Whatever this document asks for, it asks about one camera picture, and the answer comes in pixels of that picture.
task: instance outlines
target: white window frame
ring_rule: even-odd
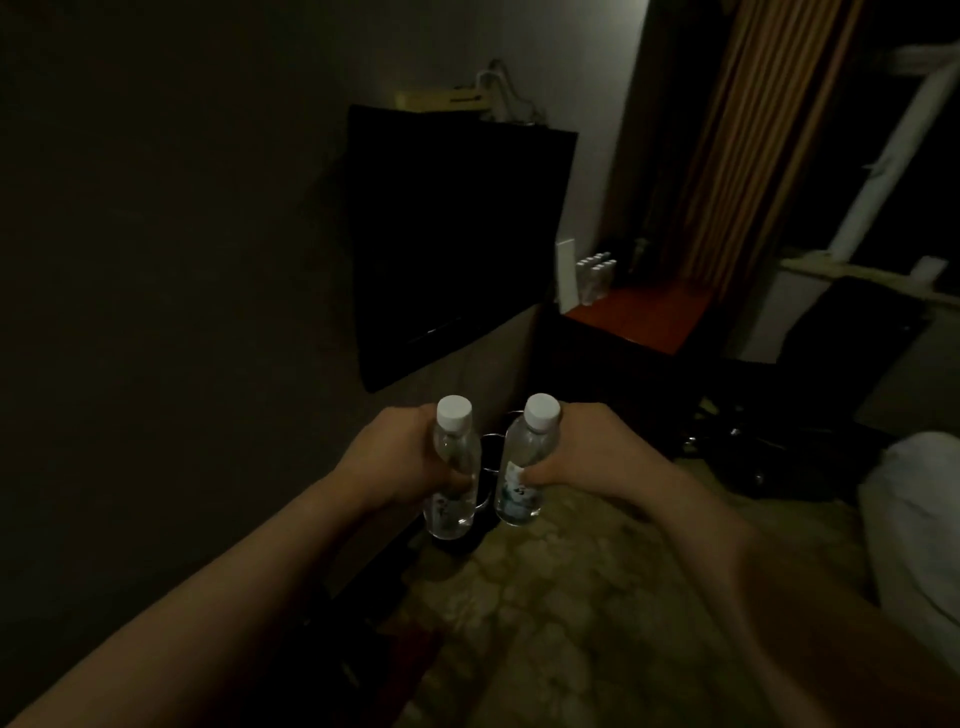
[[[893,54],[892,73],[925,76],[887,140],[880,159],[847,211],[827,252],[839,262],[853,257],[940,111],[960,83],[960,40],[948,46],[906,46]]]

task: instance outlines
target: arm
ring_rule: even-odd
[[[566,405],[560,446],[523,477],[624,498],[649,513],[785,725],[960,725],[955,675],[605,405]]]
[[[435,408],[387,409],[340,464],[83,659],[11,724],[196,722],[251,666],[333,541],[371,510],[452,475],[428,433]]]

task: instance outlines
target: cable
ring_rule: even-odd
[[[504,63],[501,59],[493,59],[490,61],[490,65],[480,71],[476,77],[476,87],[482,88],[481,84],[486,76],[493,76],[496,78],[497,83],[500,86],[500,95],[503,97],[504,106],[507,108],[507,115],[510,117],[510,120],[514,123],[520,123],[514,109],[510,103],[510,96],[513,96],[521,104],[526,104],[530,107],[530,119],[526,122],[529,124],[538,124],[541,126],[546,126],[546,112],[538,109],[537,105],[530,99],[525,99],[520,96],[516,89],[514,88],[514,83],[510,79],[510,71],[507,69],[507,64]]]

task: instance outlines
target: small bottle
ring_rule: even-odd
[[[600,264],[600,282],[597,285],[597,294],[598,299],[607,298],[607,294],[610,293],[610,289],[613,286],[613,274],[616,272],[616,261],[607,260],[604,263]]]
[[[496,481],[496,515],[509,525],[529,523],[540,512],[540,488],[523,485],[520,474],[539,463],[557,447],[560,431],[560,403],[550,395],[536,394],[527,400],[523,414],[507,430],[503,460]]]
[[[473,430],[473,406],[459,395],[437,403],[433,447],[453,470],[469,475],[464,492],[440,491],[423,501],[423,518],[431,535],[444,541],[465,536],[473,525],[480,477],[480,438]]]
[[[578,260],[576,266],[577,272],[577,295],[580,298],[580,303],[584,301],[584,298],[587,294],[587,281],[589,279],[590,265],[584,260]]]
[[[603,284],[603,264],[594,265],[587,274],[587,290],[584,293],[584,305],[593,305],[600,298]]]

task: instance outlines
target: white bottle cap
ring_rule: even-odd
[[[560,403],[543,393],[531,395],[523,408],[523,419],[531,429],[545,432],[560,418]]]
[[[460,395],[447,395],[437,402],[437,425],[446,432],[466,432],[471,424],[473,405]]]

